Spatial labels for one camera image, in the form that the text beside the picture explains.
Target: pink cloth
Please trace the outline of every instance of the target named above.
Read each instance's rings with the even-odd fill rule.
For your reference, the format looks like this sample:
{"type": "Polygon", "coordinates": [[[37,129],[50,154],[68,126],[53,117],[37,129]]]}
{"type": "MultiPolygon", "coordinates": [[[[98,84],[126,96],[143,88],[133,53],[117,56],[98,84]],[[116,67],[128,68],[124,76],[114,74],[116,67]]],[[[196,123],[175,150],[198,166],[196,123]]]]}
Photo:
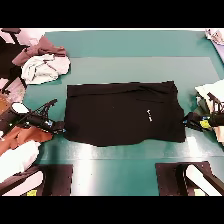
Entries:
{"type": "Polygon", "coordinates": [[[54,54],[57,57],[65,57],[64,47],[55,47],[45,36],[40,38],[37,45],[25,48],[12,61],[14,65],[23,66],[31,57],[44,54],[54,54]]]}

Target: mauve cloth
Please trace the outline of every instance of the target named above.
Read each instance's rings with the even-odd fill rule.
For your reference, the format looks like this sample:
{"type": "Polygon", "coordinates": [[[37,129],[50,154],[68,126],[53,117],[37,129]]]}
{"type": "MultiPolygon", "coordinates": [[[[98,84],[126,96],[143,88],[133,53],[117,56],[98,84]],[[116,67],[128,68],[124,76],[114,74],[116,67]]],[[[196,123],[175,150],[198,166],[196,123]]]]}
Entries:
{"type": "Polygon", "coordinates": [[[34,140],[35,142],[46,142],[51,140],[53,135],[36,127],[24,129],[14,127],[5,137],[5,141],[0,141],[0,156],[8,149],[15,149],[18,146],[34,140]]]}
{"type": "Polygon", "coordinates": [[[14,65],[23,66],[31,57],[44,54],[54,54],[57,57],[65,57],[64,47],[54,46],[45,36],[42,36],[37,45],[25,48],[12,61],[14,65]]]}

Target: crumpled clothing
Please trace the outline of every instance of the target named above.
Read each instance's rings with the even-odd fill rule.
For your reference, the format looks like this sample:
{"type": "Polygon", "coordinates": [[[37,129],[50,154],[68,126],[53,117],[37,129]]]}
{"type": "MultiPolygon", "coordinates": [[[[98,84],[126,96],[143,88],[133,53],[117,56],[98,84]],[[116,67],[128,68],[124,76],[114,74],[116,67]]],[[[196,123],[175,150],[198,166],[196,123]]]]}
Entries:
{"type": "Polygon", "coordinates": [[[40,146],[33,140],[19,146],[16,150],[8,150],[0,157],[0,183],[14,174],[24,172],[36,160],[40,146]]]}
{"type": "Polygon", "coordinates": [[[0,141],[0,156],[7,150],[15,149],[30,140],[46,142],[51,140],[52,137],[53,135],[51,133],[45,132],[34,126],[29,129],[14,127],[6,136],[4,136],[4,141],[0,141]]]}
{"type": "Polygon", "coordinates": [[[224,45],[224,28],[209,28],[205,29],[206,37],[214,41],[216,44],[224,45]]]}
{"type": "Polygon", "coordinates": [[[64,47],[54,46],[45,36],[42,36],[37,45],[25,48],[12,61],[14,65],[23,66],[31,57],[44,54],[54,54],[57,57],[65,57],[64,47]]]}
{"type": "MultiPolygon", "coordinates": [[[[220,80],[215,82],[214,84],[206,84],[203,86],[195,87],[198,93],[206,100],[207,106],[209,108],[210,113],[213,112],[213,101],[209,100],[209,96],[207,95],[209,92],[213,94],[217,99],[221,102],[224,102],[224,80],[220,80]]],[[[214,131],[216,133],[216,138],[218,142],[224,142],[224,126],[214,127],[214,131]]]]}
{"type": "Polygon", "coordinates": [[[68,57],[55,57],[45,54],[30,58],[22,67],[22,79],[26,84],[41,84],[54,81],[59,75],[66,74],[69,70],[68,57]]]}

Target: white logo on black fabric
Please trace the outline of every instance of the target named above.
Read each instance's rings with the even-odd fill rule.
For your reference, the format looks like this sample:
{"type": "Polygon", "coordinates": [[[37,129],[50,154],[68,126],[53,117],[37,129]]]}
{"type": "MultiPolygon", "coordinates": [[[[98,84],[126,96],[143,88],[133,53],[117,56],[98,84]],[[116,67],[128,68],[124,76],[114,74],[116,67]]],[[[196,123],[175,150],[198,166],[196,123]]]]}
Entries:
{"type": "Polygon", "coordinates": [[[152,115],[151,115],[151,113],[150,113],[150,110],[147,110],[147,113],[148,113],[148,115],[149,115],[149,120],[150,120],[150,122],[152,121],[152,115]]]}

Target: yellow sticker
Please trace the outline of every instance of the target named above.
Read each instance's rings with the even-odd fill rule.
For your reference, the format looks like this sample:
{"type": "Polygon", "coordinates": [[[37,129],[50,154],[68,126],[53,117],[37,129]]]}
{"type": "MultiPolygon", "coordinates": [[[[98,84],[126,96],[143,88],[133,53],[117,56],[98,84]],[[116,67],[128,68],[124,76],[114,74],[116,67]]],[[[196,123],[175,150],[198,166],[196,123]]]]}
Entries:
{"type": "Polygon", "coordinates": [[[194,189],[195,196],[205,196],[205,192],[201,189],[194,189]]]}
{"type": "Polygon", "coordinates": [[[27,192],[27,196],[37,196],[37,190],[31,190],[27,192]]]}
{"type": "Polygon", "coordinates": [[[203,128],[210,128],[210,124],[208,123],[208,120],[200,121],[200,124],[203,128]]]}

